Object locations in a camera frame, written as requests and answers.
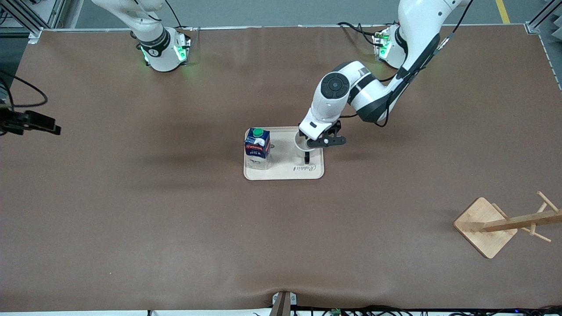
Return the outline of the blue white milk carton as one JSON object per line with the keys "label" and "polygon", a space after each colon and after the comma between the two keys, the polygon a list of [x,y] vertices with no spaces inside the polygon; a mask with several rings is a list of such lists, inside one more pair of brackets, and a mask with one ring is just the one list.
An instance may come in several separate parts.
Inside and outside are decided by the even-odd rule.
{"label": "blue white milk carton", "polygon": [[249,128],[245,136],[245,167],[267,170],[270,164],[270,131],[263,128]]}

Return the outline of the cream plastic tray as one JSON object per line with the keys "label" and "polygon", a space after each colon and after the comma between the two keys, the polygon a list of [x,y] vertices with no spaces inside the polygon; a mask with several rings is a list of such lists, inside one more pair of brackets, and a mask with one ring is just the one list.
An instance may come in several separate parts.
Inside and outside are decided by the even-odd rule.
{"label": "cream plastic tray", "polygon": [[271,150],[266,169],[250,167],[251,157],[244,156],[244,176],[248,180],[317,180],[324,174],[323,149],[310,151],[309,162],[295,145],[296,126],[263,127],[270,132]]}

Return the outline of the white mug black handle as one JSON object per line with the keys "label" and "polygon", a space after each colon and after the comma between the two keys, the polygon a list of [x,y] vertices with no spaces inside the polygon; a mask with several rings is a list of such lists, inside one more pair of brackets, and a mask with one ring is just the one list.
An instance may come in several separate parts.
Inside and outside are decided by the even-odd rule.
{"label": "white mug black handle", "polygon": [[294,144],[296,147],[296,154],[298,157],[303,158],[305,165],[311,164],[311,158],[318,152],[315,148],[309,148],[307,145],[309,138],[301,130],[299,130],[294,137]]}

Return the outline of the aluminium frame profile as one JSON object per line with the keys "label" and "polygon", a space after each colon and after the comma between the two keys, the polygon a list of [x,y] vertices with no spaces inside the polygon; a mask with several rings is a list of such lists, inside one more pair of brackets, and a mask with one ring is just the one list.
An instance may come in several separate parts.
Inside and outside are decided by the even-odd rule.
{"label": "aluminium frame profile", "polygon": [[530,21],[524,23],[526,34],[537,35],[540,33],[539,27],[542,22],[546,21],[552,14],[562,7],[562,0],[544,0],[545,4],[531,18]]}
{"label": "aluminium frame profile", "polygon": [[38,42],[44,30],[58,28],[68,0],[0,0],[0,39]]}

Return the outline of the brown table cover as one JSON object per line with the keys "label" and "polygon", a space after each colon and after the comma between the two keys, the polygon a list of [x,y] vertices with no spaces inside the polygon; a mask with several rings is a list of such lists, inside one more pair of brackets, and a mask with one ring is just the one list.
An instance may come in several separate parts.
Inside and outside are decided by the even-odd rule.
{"label": "brown table cover", "polygon": [[46,32],[18,76],[60,136],[0,137],[0,311],[562,305],[562,225],[481,256],[454,220],[562,207],[562,91],[522,26],[464,26],[312,181],[249,181],[248,128],[296,126],[371,48],[342,28],[203,30],[159,73],[126,32]]}

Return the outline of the wooden cup rack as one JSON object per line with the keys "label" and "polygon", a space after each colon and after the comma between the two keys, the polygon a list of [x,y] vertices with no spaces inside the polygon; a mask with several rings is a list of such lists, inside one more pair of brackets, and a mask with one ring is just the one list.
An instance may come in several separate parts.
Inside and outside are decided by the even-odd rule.
{"label": "wooden cup rack", "polygon": [[484,197],[476,198],[457,217],[453,226],[487,259],[493,259],[519,231],[551,242],[550,238],[537,232],[537,227],[562,223],[562,207],[556,206],[542,192],[536,194],[542,200],[538,210],[516,217],[508,216],[498,204]]}

